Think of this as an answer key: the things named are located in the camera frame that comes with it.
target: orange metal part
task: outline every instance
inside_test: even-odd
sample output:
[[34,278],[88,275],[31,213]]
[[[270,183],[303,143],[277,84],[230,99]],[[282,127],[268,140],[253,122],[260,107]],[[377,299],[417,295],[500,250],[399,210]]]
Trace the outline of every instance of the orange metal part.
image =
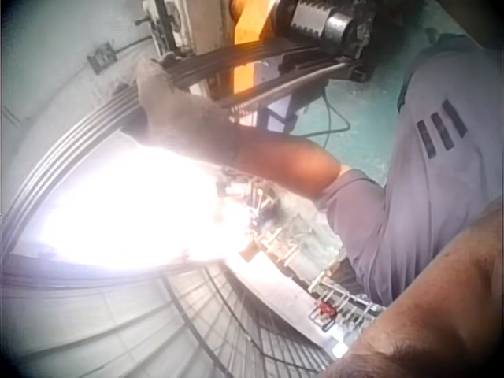
[[[275,0],[246,0],[235,27],[235,44],[258,41],[272,35],[269,15]],[[254,86],[254,63],[235,68],[233,91],[238,93]]]

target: worn leather glove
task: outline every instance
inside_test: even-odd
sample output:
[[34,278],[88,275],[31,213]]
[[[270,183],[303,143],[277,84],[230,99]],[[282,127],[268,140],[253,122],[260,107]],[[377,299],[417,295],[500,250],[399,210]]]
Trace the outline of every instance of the worn leather glove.
[[175,87],[155,61],[142,60],[136,75],[140,104],[149,124],[149,144],[218,165],[234,161],[239,131],[228,111]]

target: teal floor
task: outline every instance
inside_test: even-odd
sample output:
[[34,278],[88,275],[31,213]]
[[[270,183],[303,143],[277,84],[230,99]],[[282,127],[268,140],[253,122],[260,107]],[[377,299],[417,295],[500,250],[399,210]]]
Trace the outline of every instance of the teal floor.
[[[427,0],[416,19],[409,20],[400,28],[404,33],[402,40],[405,41],[402,45],[380,46],[383,57],[369,82],[333,80],[327,87],[329,102],[351,124],[348,132],[331,136],[328,150],[344,163],[363,170],[380,184],[386,181],[395,142],[397,98],[404,72],[418,52],[429,46],[426,28],[435,28],[440,33],[464,33],[437,2]],[[326,106],[319,99],[301,116],[294,134],[323,131],[327,127]],[[344,127],[345,124],[332,114],[332,128]],[[313,140],[323,144],[325,136]]]

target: electric cable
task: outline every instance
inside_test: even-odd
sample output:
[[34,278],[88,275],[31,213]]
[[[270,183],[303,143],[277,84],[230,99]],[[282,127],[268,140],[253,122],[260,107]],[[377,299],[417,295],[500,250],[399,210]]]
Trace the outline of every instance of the electric cable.
[[325,109],[328,111],[328,134],[325,136],[325,141],[324,141],[324,145],[323,145],[324,150],[327,150],[329,138],[331,138],[331,134],[329,134],[329,132],[331,131],[331,127],[332,127],[332,118],[331,118],[331,108],[329,107],[328,96],[327,96],[325,88],[324,88],[324,93],[322,94],[322,98],[324,99],[324,102],[325,102]]
[[133,46],[136,46],[139,43],[146,42],[148,40],[152,40],[152,37],[150,35],[148,35],[147,37],[143,37],[141,39],[137,39],[136,41],[131,42],[126,46],[122,46],[120,49],[115,50],[114,53],[116,53],[116,54],[122,53],[123,51],[125,51]]
[[[323,131],[323,132],[310,132],[309,134],[303,134],[303,135],[300,135],[302,138],[313,138],[314,136],[319,136],[319,135],[326,135],[326,139],[325,139],[325,142],[324,142],[324,148],[327,147],[328,145],[328,142],[329,142],[329,137],[330,135],[332,134],[339,134],[341,132],[348,132],[352,125],[351,123],[348,121],[348,119],[346,119],[344,117],[344,115],[342,115],[328,100],[328,96],[327,96],[327,93],[326,93],[326,90],[324,89],[324,93],[322,94],[322,99],[324,100],[325,102],[325,106],[326,106],[326,109],[328,110],[328,129],[326,131]],[[338,117],[339,119],[341,119],[346,127],[345,128],[338,128],[336,130],[332,130],[332,118],[331,118],[331,111],[334,112]]]

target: shirt sleeve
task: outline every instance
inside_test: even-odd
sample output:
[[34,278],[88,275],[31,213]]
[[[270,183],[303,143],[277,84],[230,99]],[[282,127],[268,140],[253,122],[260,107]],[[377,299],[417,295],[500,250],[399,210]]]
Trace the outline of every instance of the shirt sleeve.
[[369,288],[369,273],[385,221],[385,190],[358,169],[329,185],[315,202],[345,246],[356,278]]

